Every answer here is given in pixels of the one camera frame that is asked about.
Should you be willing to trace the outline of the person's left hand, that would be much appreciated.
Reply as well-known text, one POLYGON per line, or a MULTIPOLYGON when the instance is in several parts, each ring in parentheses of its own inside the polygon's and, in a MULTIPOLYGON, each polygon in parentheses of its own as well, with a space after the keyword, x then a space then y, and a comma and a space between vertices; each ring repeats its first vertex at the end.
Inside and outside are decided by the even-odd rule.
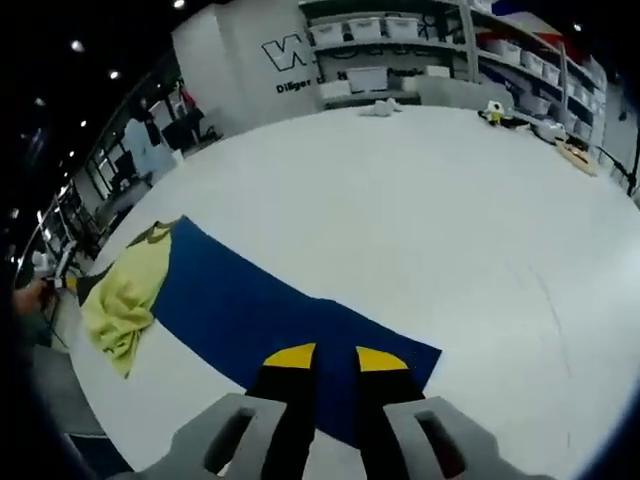
POLYGON ((48 301, 49 288, 44 280, 35 280, 12 293, 12 304, 18 315, 28 315, 40 310, 48 301))

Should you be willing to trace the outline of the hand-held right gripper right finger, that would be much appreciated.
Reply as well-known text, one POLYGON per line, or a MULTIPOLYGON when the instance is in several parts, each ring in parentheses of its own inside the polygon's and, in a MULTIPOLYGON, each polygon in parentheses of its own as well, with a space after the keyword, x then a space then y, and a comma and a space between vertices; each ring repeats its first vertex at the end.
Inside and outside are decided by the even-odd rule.
POLYGON ((495 436, 441 397, 426 398, 409 366, 356 348, 355 433, 369 479, 540 479, 501 457, 495 436))

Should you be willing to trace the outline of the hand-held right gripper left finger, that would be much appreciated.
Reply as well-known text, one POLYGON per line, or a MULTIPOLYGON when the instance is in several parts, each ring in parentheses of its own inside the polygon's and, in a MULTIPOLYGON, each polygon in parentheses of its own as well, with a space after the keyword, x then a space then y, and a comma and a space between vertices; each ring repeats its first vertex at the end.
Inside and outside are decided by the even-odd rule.
POLYGON ((144 479, 300 479, 315 436, 314 343, 282 349, 245 394, 227 394, 173 435, 144 479))

